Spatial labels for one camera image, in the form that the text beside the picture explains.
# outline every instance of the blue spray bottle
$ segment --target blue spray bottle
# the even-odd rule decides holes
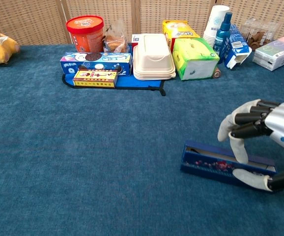
[[[229,36],[230,36],[229,29],[230,29],[231,16],[232,16],[231,12],[226,13],[226,15],[224,17],[224,21],[222,22],[221,27],[219,28],[219,30],[216,33],[216,38],[215,38],[213,50],[220,57],[218,64],[221,64],[223,62],[224,54],[226,52],[225,45],[226,45],[227,38],[229,38]]]

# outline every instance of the blue tray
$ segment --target blue tray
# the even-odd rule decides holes
[[[130,53],[132,53],[132,45],[129,44]],[[82,87],[82,86],[74,86],[73,85],[73,77],[75,74],[63,74],[62,82],[69,87],[74,89],[93,89],[99,87]],[[149,80],[149,81],[141,81],[137,80],[133,74],[130,76],[118,76],[117,83],[115,88],[103,88],[103,89],[142,89],[142,90],[158,90],[162,96],[165,96],[166,93],[163,89],[164,81],[163,80]]]

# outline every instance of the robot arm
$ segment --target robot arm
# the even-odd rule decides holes
[[[244,139],[261,135],[270,136],[284,147],[284,103],[257,99],[243,104],[222,121],[218,140],[222,142],[229,136],[230,146],[237,161],[248,163]],[[242,169],[235,169],[233,174],[258,189],[274,191],[284,188],[284,173],[273,177],[257,176]]]

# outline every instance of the green tissue package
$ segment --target green tissue package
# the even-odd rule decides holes
[[[178,38],[172,52],[181,80],[211,78],[219,56],[204,38]]]

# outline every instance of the yellow snack box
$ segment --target yellow snack box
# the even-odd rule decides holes
[[[74,86],[114,88],[117,83],[117,70],[80,69],[73,78]]]
[[[166,37],[171,52],[177,38],[200,38],[188,25],[188,21],[163,20],[163,34]]]

